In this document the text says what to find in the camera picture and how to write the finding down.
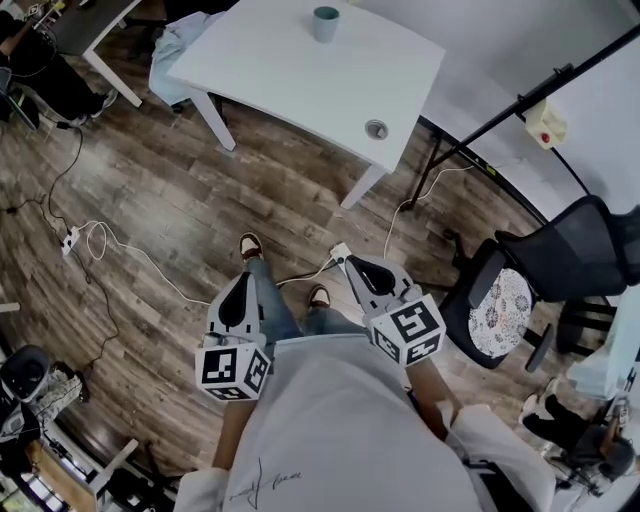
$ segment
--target jeans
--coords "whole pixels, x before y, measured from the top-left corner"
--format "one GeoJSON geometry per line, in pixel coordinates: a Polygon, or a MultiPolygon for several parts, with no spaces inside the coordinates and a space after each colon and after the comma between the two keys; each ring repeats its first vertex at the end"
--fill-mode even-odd
{"type": "Polygon", "coordinates": [[[552,420],[543,420],[532,414],[522,421],[523,425],[538,437],[570,452],[587,430],[589,422],[564,407],[555,395],[547,398],[544,407],[553,416],[552,420]]]}
{"type": "Polygon", "coordinates": [[[309,311],[304,323],[304,334],[287,307],[269,264],[260,258],[250,258],[246,270],[256,280],[258,303],[262,306],[263,320],[260,332],[267,337],[267,345],[302,336],[321,334],[367,334],[367,329],[347,320],[335,309],[315,307],[309,311]]]}

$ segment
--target cup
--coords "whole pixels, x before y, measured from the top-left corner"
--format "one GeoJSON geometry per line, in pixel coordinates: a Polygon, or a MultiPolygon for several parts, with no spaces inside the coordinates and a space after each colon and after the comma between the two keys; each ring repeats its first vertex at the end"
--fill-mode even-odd
{"type": "Polygon", "coordinates": [[[333,41],[336,27],[340,19],[340,11],[333,7],[318,7],[313,11],[313,37],[319,43],[327,44],[333,41]]]}

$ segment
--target wooden floor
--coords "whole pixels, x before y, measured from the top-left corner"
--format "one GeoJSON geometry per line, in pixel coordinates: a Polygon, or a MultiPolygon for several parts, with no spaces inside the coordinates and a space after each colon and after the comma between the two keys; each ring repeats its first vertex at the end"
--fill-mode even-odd
{"type": "MultiPolygon", "coordinates": [[[[149,92],[148,61],[125,59],[137,33],[135,28],[114,30],[98,53],[144,102],[135,109],[121,98],[83,127],[80,158],[56,187],[54,212],[75,226],[107,222],[122,242],[147,251],[187,296],[205,301],[240,272],[237,240],[247,230],[262,238],[276,279],[317,269],[340,241],[355,252],[381,255],[393,212],[428,157],[426,129],[416,126],[398,171],[346,211],[339,202],[365,169],[364,162],[236,105],[225,113],[238,145],[233,152],[224,150],[193,107],[175,115],[149,92]]],[[[82,62],[72,62],[95,89],[106,90],[99,76],[82,62]]],[[[0,142],[0,206],[46,193],[77,147],[73,131],[48,123],[32,133],[14,119],[0,142]]],[[[455,160],[449,164],[461,166],[455,160]]],[[[62,223],[52,222],[64,236],[62,223]]],[[[82,368],[114,333],[102,291],[85,282],[73,257],[62,257],[37,205],[15,216],[3,214],[0,224],[0,295],[22,304],[19,313],[0,317],[0,327],[12,345],[35,343],[54,359],[82,368]]],[[[535,226],[477,171],[450,172],[414,213],[399,217],[388,256],[416,280],[452,284],[457,272],[450,265],[453,247],[442,237],[445,227],[461,232],[473,251],[496,229],[524,234],[535,226]]],[[[96,234],[94,250],[100,246],[96,234]]],[[[154,454],[169,473],[208,465],[220,407],[196,390],[193,376],[207,308],[182,300],[136,254],[110,244],[104,259],[93,261],[84,238],[77,247],[106,289],[120,334],[95,364],[91,402],[70,406],[64,423],[103,458],[135,437],[153,442],[154,454]]],[[[319,281],[329,287],[337,308],[357,317],[339,271],[319,281]]],[[[298,317],[311,286],[284,288],[298,317]]],[[[535,329],[541,332],[558,311],[558,306],[539,305],[535,329]]],[[[457,350],[441,356],[438,364],[463,402],[488,403],[515,426],[523,400],[571,362],[551,352],[540,370],[529,374],[524,371],[529,354],[530,348],[521,345],[495,371],[478,367],[457,350]]],[[[589,406],[566,383],[561,394],[571,404],[589,406]]],[[[519,427],[516,431],[536,444],[519,427]]]]}

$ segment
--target blue jeans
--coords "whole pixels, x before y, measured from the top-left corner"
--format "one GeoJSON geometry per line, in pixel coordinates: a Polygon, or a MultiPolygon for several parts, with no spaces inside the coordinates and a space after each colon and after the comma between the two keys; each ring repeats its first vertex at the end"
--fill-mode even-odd
{"type": "Polygon", "coordinates": [[[304,334],[287,307],[271,267],[260,258],[250,258],[246,270],[256,280],[258,302],[262,306],[263,320],[260,332],[267,337],[267,345],[276,341],[321,334],[367,334],[367,329],[347,320],[342,313],[330,308],[313,308],[304,323],[304,334]]]}

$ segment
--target patterned seat cushion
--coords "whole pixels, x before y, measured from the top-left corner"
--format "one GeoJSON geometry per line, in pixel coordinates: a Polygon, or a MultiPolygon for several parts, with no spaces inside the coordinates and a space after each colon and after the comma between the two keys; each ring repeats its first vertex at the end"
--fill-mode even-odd
{"type": "Polygon", "coordinates": [[[503,269],[477,309],[469,313],[469,335],[489,357],[508,354],[527,330],[532,297],[527,281],[512,269],[503,269]]]}

